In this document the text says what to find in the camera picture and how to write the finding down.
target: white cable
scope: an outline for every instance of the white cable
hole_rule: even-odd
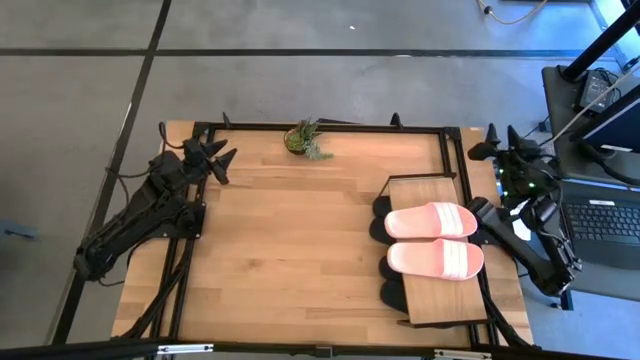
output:
[[[609,86],[607,90],[605,90],[602,94],[600,94],[597,98],[595,98],[595,100],[590,102],[589,105],[585,106],[584,109],[582,109],[573,119],[571,119],[571,121],[569,121],[569,123],[565,125],[565,127],[563,127],[562,130],[558,131],[558,133],[554,137],[552,137],[547,142],[547,144],[553,144],[554,142],[556,142],[560,138],[560,136],[562,136],[562,134],[564,134],[569,129],[569,127],[571,127],[571,125],[573,125],[573,123],[576,122],[582,116],[582,114],[584,114],[587,110],[589,110],[593,105],[597,104],[598,101],[600,101],[600,99],[607,96],[607,94],[610,93],[613,89],[615,89],[618,86],[618,84],[620,84],[624,79],[631,76],[631,74],[633,74],[634,72],[638,71],[638,69],[640,69],[640,64],[632,68],[628,73],[626,73],[623,77],[618,79],[618,81],[616,81],[613,85]]]
[[[478,1],[478,4],[480,4],[480,6],[482,6],[482,10],[483,11],[486,8],[489,7],[482,0],[477,0],[477,1]],[[540,9],[542,9],[542,7],[547,3],[547,1],[548,0],[543,0],[538,6],[536,6],[533,10],[531,10],[527,15],[521,17],[520,19],[513,20],[513,21],[504,21],[504,20],[500,19],[499,17],[496,16],[496,14],[494,14],[493,10],[489,10],[489,15],[491,15],[491,17],[493,17],[497,22],[499,22],[502,25],[513,25],[513,24],[517,24],[520,21],[522,21],[522,20],[530,17],[531,15],[537,13]]]

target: plant pot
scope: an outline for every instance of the plant pot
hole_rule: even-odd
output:
[[[294,149],[289,149],[289,147],[287,146],[287,136],[289,136],[289,134],[292,133],[293,131],[295,130],[289,130],[286,133],[284,133],[284,138],[282,139],[282,142],[284,143],[284,147],[287,149],[287,151],[289,151],[293,155],[304,155],[305,154],[304,149],[294,150]]]

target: laptop keyboard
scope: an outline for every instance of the laptop keyboard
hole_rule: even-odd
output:
[[[631,207],[563,204],[574,240],[640,245],[640,209]]]

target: white stripe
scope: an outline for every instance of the white stripe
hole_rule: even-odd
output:
[[[454,265],[453,265],[453,261],[451,261],[451,258],[453,256],[452,253],[453,249],[451,244],[449,244],[448,241],[444,241],[443,243],[443,247],[442,247],[442,256],[444,257],[443,259],[443,264],[444,264],[444,269],[442,271],[442,276],[444,278],[450,278],[451,276],[453,276],[454,274]]]
[[[453,221],[453,234],[452,235],[462,235],[462,219],[460,218],[460,212],[458,211],[458,207],[455,204],[447,203],[449,211],[451,212],[451,218]]]
[[[469,271],[467,246],[457,241],[443,241],[444,270],[442,277],[451,280],[462,280]]]
[[[442,203],[433,203],[433,206],[435,206],[440,220],[440,235],[446,236],[450,234],[453,229],[451,228],[451,222],[449,222],[447,218],[448,212],[444,206],[442,206]]]
[[[464,226],[458,207],[452,203],[433,203],[440,218],[440,236],[460,236]]]
[[[467,259],[467,245],[465,243],[459,242],[459,252],[460,254],[460,263],[458,267],[458,274],[460,274],[460,279],[464,279],[467,277],[469,272],[469,260]]]

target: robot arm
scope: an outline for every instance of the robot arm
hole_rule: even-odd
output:
[[[541,160],[548,155],[535,141],[521,138],[511,126],[508,135],[508,149],[498,150],[501,141],[491,124],[485,141],[469,150],[469,158],[496,159],[504,190],[503,205],[512,209],[527,202],[520,211],[520,218],[537,234],[547,257],[538,255],[518,238],[487,199],[475,198],[468,208],[475,214],[479,227],[527,268],[531,280],[543,294],[560,296],[574,280],[573,270],[581,270],[580,259],[558,226],[562,188],[553,169]]]
[[[221,184],[229,182],[226,170],[236,149],[211,160],[226,143],[189,139],[182,145],[184,160],[171,151],[153,159],[147,178],[127,206],[78,247],[74,258],[78,273],[98,281],[136,244],[152,237],[198,237],[205,209],[201,201],[187,200],[186,189],[211,173]]]
[[[575,257],[569,258],[565,251],[571,251],[566,243],[558,243],[554,234],[547,233],[538,237],[549,259],[538,255],[526,242],[520,239],[500,219],[497,209],[485,198],[474,198],[467,206],[476,216],[478,226],[493,236],[502,248],[518,259],[529,271],[529,277],[536,287],[547,296],[559,296],[564,292],[574,275],[571,269],[578,266]]]

